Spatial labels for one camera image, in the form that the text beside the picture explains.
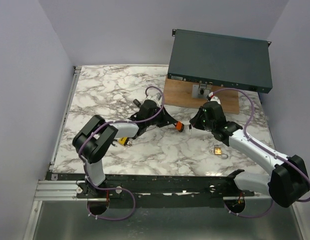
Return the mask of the yellow padlock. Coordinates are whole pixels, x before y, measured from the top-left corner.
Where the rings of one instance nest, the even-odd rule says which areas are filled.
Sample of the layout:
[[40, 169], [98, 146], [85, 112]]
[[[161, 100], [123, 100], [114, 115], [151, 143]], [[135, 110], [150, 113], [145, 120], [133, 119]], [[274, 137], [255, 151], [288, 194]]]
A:
[[119, 144], [119, 145], [121, 145], [121, 146], [127, 147], [127, 146], [126, 146], [127, 138], [128, 138], [128, 137], [121, 137], [121, 138], [114, 139], [114, 140], [112, 141], [111, 145], [114, 146], [114, 147], [116, 147], [117, 144]]

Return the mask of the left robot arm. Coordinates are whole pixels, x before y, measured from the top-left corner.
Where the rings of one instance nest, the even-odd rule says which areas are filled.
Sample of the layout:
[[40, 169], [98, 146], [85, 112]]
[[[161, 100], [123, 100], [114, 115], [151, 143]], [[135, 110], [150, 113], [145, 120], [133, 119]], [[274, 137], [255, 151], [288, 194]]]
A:
[[72, 145], [84, 163], [85, 175], [90, 183], [88, 191], [96, 198], [106, 190], [102, 158], [114, 140], [136, 139], [150, 126], [162, 128], [173, 125], [179, 132], [184, 130], [184, 124], [173, 118], [164, 106], [159, 106], [158, 101], [146, 99], [141, 103], [135, 99], [133, 103], [139, 110], [128, 120], [107, 122], [101, 116], [94, 115], [73, 139]]

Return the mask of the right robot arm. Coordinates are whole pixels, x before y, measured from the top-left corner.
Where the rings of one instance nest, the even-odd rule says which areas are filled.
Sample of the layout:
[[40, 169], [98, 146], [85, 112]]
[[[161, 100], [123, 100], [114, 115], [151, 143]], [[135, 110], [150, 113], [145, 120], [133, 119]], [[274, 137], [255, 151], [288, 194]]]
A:
[[302, 202], [302, 197], [310, 192], [301, 157], [277, 152], [249, 135], [239, 124], [227, 121], [218, 102], [206, 102], [189, 122], [195, 129], [211, 132], [216, 140], [238, 150], [266, 171], [262, 175], [240, 170], [225, 183], [229, 195], [236, 196], [242, 190], [262, 193], [287, 208], [294, 202]]

